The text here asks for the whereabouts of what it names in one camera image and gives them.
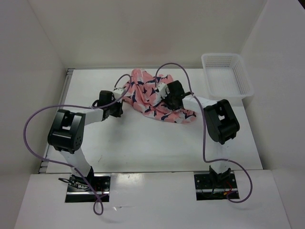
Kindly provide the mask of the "pink shark print shorts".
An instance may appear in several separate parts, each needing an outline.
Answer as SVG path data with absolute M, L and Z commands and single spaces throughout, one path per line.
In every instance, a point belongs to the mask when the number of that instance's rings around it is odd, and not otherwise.
M 134 69 L 131 77 L 132 81 L 123 86 L 127 89 L 123 100 L 134 110 L 148 118 L 169 123 L 187 124 L 196 120 L 196 112 L 185 109 L 171 110 L 157 96 L 158 90 L 154 83 L 171 83 L 171 75 L 159 74 L 155 78 L 143 69 Z

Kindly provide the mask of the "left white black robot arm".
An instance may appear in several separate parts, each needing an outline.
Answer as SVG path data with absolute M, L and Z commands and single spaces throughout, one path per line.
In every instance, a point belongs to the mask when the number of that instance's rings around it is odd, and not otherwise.
M 122 88 L 113 91 L 102 90 L 93 108 L 72 112 L 57 111 L 48 134 L 48 144 L 72 165 L 71 178 L 67 182 L 78 189 L 91 190 L 95 185 L 94 171 L 82 151 L 85 126 L 106 120 L 109 116 L 120 117 L 122 110 Z

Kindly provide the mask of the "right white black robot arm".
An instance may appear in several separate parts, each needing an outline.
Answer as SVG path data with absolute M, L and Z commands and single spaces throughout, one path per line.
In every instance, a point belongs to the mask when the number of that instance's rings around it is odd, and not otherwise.
M 185 92 L 179 81 L 160 83 L 157 86 L 161 101 L 173 111 L 188 110 L 199 113 L 203 118 L 203 161 L 210 164 L 209 182 L 213 187 L 221 187 L 230 177 L 231 169 L 227 165 L 236 162 L 224 157 L 225 145 L 233 140 L 240 130 L 240 124 L 228 100 L 220 101 L 198 97 L 189 90 Z M 209 136 L 220 146 L 220 157 L 207 159 L 206 139 Z

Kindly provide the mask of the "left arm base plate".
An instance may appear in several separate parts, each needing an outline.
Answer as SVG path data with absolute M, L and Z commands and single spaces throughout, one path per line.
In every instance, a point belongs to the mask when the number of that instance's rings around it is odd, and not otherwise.
M 93 203 L 97 199 L 81 178 L 70 176 L 69 179 L 59 178 L 59 180 L 68 184 L 65 203 Z M 102 202 L 109 202 L 110 184 L 110 174 L 95 174 L 92 179 L 91 185 L 102 199 Z

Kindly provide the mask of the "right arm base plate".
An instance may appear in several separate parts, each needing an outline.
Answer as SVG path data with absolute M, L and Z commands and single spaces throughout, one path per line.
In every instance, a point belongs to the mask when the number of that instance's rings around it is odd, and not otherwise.
M 229 199 L 239 199 L 234 172 L 231 172 L 228 178 L 218 184 L 213 184 L 207 171 L 194 173 L 193 176 L 197 201 L 223 200 L 227 196 L 229 196 Z

